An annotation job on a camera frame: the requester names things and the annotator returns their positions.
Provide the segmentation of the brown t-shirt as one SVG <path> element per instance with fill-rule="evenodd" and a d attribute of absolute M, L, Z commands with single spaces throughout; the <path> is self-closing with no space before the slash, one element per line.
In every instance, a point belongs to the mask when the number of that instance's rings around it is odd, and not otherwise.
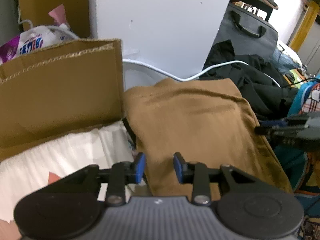
<path fill-rule="evenodd" d="M 173 168 L 178 152 L 210 168 L 235 166 L 292 192 L 289 179 L 267 139 L 256 135 L 257 117 L 230 79 L 175 82 L 165 79 L 124 93 L 129 127 L 138 152 L 146 155 L 145 175 L 155 196 L 190 196 Z"/>

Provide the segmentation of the colourful cartoon blanket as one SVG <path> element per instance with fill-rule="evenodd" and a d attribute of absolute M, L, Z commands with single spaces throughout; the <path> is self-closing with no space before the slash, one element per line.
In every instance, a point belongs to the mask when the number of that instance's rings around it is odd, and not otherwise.
<path fill-rule="evenodd" d="M 316 79 L 301 85 L 289 117 L 319 113 L 319 76 Z M 294 145 L 279 145 L 274 152 L 304 209 L 298 238 L 319 239 L 319 129 L 315 140 L 295 139 L 294 142 Z"/>

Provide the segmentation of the black jacket pile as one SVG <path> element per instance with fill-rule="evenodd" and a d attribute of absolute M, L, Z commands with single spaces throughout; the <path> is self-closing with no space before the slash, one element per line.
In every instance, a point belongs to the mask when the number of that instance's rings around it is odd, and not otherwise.
<path fill-rule="evenodd" d="M 203 68 L 234 60 L 247 64 L 213 68 L 199 79 L 231 79 L 260 121 L 286 117 L 298 89 L 290 87 L 278 69 L 259 55 L 235 55 L 232 42 L 227 40 L 212 46 Z"/>

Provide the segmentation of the white patterned bed sheet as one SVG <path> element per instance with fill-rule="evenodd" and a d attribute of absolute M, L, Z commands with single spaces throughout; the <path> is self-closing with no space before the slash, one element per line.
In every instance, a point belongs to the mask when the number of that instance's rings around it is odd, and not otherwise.
<path fill-rule="evenodd" d="M 20 239 L 13 219 L 24 196 L 91 164 L 111 168 L 132 162 L 136 148 L 119 121 L 89 132 L 71 133 L 1 162 L 1 239 Z"/>

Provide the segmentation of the dark grey laptop bag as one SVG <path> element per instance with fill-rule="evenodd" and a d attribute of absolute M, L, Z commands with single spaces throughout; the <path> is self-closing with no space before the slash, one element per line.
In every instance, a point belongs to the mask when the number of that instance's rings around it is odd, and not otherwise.
<path fill-rule="evenodd" d="M 278 32 L 262 18 L 229 3 L 214 43 L 227 40 L 235 55 L 259 55 L 267 61 L 277 46 Z"/>

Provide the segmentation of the brown cardboard panel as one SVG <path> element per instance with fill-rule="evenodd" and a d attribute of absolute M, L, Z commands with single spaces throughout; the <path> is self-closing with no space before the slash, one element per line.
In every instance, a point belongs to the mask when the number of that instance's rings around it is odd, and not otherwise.
<path fill-rule="evenodd" d="M 120 120 L 121 40 L 78 39 L 1 66 L 1 159 Z"/>

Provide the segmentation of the white panel board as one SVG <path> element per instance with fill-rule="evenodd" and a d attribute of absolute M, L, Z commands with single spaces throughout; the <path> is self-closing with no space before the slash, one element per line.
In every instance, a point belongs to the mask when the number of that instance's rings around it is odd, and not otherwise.
<path fill-rule="evenodd" d="M 90 0 L 97 38 L 119 38 L 123 55 L 179 77 L 199 73 L 229 0 Z"/>

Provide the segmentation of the purple white detergent bag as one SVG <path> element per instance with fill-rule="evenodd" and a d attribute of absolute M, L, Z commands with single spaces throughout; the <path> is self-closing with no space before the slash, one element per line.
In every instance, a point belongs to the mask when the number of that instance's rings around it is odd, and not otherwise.
<path fill-rule="evenodd" d="M 59 27 L 40 25 L 31 28 L 1 46 L 1 64 L 40 48 L 78 38 L 65 24 Z"/>

